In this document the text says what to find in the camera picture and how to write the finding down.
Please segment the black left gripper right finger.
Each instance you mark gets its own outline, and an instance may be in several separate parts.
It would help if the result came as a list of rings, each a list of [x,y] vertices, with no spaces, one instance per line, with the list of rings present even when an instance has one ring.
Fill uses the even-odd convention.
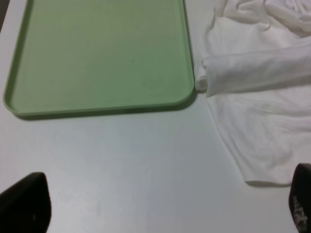
[[[311,232],[311,165],[297,165],[291,183],[289,208],[299,233]]]

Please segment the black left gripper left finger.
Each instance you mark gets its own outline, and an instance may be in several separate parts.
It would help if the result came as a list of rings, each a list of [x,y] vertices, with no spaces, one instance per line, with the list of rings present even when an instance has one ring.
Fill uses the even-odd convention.
[[[52,216],[46,175],[34,172],[0,194],[2,233],[45,233]]]

